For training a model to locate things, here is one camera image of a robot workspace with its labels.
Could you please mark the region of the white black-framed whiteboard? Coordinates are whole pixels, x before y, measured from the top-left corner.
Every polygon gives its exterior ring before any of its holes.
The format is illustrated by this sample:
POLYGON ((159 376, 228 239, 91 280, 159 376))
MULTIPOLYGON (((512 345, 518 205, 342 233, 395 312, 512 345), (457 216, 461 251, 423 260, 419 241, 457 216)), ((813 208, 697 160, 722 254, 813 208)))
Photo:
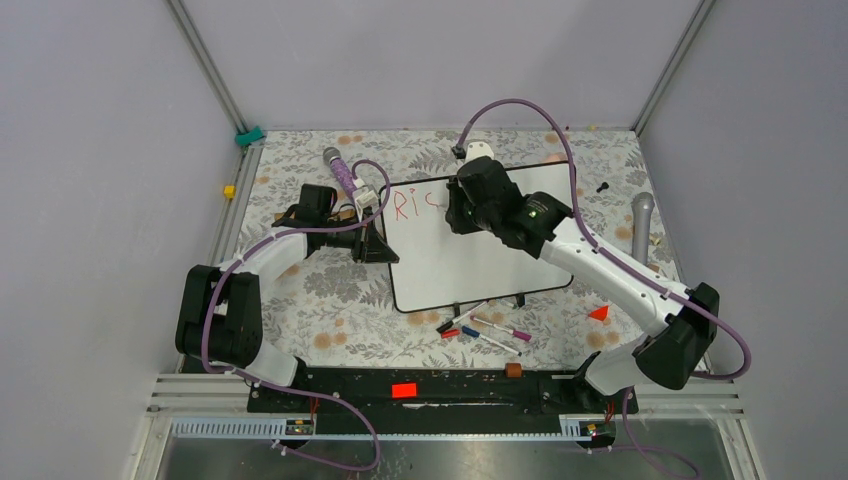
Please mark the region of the white black-framed whiteboard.
POLYGON ((530 294, 567 286, 573 276, 489 232, 451 232, 445 177, 390 188, 381 214, 388 246, 399 256, 389 266, 393 300, 403 313, 530 294))

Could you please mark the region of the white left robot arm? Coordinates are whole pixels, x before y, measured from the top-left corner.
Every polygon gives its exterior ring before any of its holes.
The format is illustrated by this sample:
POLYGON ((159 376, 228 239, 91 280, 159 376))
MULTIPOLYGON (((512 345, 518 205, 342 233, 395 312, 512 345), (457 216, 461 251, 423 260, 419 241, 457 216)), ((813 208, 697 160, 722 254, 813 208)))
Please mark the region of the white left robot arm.
POLYGON ((298 202, 257 244, 227 262, 191 268, 178 315, 177 351, 214 372, 236 369, 253 382, 273 384, 272 398, 285 410, 304 407, 311 387, 296 375, 297 358, 263 337, 263 290, 322 248, 347 250, 356 263, 399 260, 374 225, 387 205, 374 190, 360 189, 347 211, 335 211, 337 199, 331 187, 305 184, 298 202))

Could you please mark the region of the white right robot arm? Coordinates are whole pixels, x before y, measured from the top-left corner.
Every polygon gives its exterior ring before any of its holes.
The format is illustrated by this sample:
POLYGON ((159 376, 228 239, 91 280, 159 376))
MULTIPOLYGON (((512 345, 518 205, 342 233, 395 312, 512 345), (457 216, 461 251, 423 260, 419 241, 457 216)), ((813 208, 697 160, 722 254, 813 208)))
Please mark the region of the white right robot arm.
POLYGON ((446 221, 455 234, 493 234, 508 248, 556 266, 621 308, 642 336, 596 352, 579 368, 575 402, 597 412, 626 387, 654 383, 682 389, 716 336, 715 289, 691 289, 622 255, 578 220, 565 203, 544 193, 524 194, 505 167, 483 156, 447 181, 446 221))

